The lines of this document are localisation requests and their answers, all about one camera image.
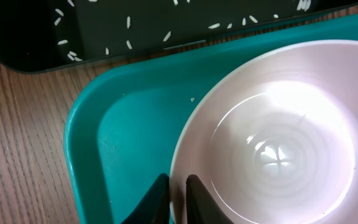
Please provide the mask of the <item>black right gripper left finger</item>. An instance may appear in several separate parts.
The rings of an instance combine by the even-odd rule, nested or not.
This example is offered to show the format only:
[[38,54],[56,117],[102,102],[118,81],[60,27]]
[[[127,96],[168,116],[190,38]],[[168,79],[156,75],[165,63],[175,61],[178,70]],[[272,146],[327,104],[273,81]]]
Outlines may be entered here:
[[169,224],[169,177],[160,174],[122,224]]

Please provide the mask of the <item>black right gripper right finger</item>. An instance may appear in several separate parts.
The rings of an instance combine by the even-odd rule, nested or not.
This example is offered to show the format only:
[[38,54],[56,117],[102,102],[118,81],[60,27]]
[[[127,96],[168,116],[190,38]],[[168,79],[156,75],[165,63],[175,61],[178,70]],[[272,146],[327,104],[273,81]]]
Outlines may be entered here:
[[233,224],[195,174],[186,180],[186,219],[187,224]]

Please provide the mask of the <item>small pink bowl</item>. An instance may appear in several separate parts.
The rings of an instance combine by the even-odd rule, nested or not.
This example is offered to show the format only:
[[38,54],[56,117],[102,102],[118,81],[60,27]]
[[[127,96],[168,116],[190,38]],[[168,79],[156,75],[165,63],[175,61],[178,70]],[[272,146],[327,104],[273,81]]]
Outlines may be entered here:
[[234,223],[358,223],[358,41],[288,45],[225,76],[177,142],[175,223],[192,174]]

